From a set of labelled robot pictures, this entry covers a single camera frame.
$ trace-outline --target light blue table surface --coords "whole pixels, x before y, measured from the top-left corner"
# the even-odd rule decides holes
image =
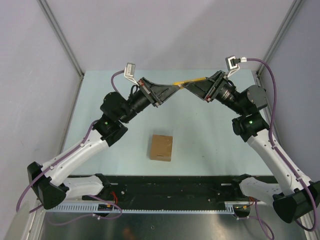
[[[217,70],[136,70],[135,79],[145,77],[157,84],[172,84],[210,77]],[[64,149],[77,143],[89,125],[102,115],[100,105],[113,92],[110,78],[116,71],[87,71],[75,106]],[[255,84],[251,70],[241,69],[230,78],[238,91]],[[127,98],[131,83],[123,75],[114,79]],[[271,175],[259,155],[236,136],[232,119],[237,115],[217,100],[206,103],[182,89],[159,108],[148,106],[129,124],[128,132],[111,148],[79,168],[74,175]],[[149,159],[153,134],[173,136],[171,162]]]

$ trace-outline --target robotic arm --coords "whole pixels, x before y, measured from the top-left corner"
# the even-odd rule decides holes
[[[100,107],[102,117],[91,124],[80,142],[43,165],[33,162],[27,167],[30,186],[43,207],[51,209],[65,199],[84,195],[109,195],[111,184],[102,174],[90,177],[68,176],[91,156],[117,142],[128,130],[122,123],[128,123],[150,104],[158,107],[183,87],[208,103],[216,99],[239,114],[240,117],[232,120],[234,133],[261,156],[278,182],[268,184],[247,174],[242,175],[234,180],[239,196],[252,196],[267,203],[287,223],[310,212],[312,206],[306,189],[292,169],[279,157],[275,146],[272,146],[268,139],[269,125],[259,113],[267,106],[266,91],[262,87],[252,85],[238,92],[233,82],[228,79],[239,69],[238,63],[245,61],[244,58],[229,57],[226,59],[228,73],[218,71],[211,77],[183,82],[182,85],[159,85],[145,78],[136,82],[133,78],[134,65],[129,68],[127,66],[126,78],[136,84],[138,90],[130,94],[128,99],[124,99],[118,92],[107,94]],[[300,178],[307,184],[318,206],[320,181],[312,182],[298,169],[281,146],[276,143],[276,147],[299,172]]]

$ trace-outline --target perforated metal strip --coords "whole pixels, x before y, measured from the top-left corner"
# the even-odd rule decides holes
[[[46,210],[55,213],[110,213],[110,210],[98,210],[99,204],[103,203],[76,203],[68,202]],[[139,209],[123,209],[122,212],[130,214],[234,214],[233,205],[225,204],[225,210],[139,210]]]

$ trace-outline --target wall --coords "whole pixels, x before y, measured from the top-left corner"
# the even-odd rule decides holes
[[[86,70],[225,69],[263,58],[293,0],[48,0]],[[256,70],[259,64],[244,68]]]
[[[305,1],[270,61],[277,83],[275,124],[282,146],[313,181],[320,180],[319,9],[320,1]],[[266,70],[262,83],[273,103]]]
[[[28,164],[43,163],[61,147],[80,79],[37,1],[0,1],[0,31],[3,239],[28,185]],[[34,201],[34,194],[27,199]]]

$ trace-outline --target yellow object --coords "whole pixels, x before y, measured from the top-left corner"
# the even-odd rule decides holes
[[[206,77],[200,77],[200,78],[195,78],[195,79],[186,80],[186,81],[176,81],[172,85],[179,86],[180,89],[183,89],[184,88],[182,86],[183,84],[190,83],[190,82],[198,82],[198,81],[202,81],[202,80],[206,80],[206,79],[207,79]]]

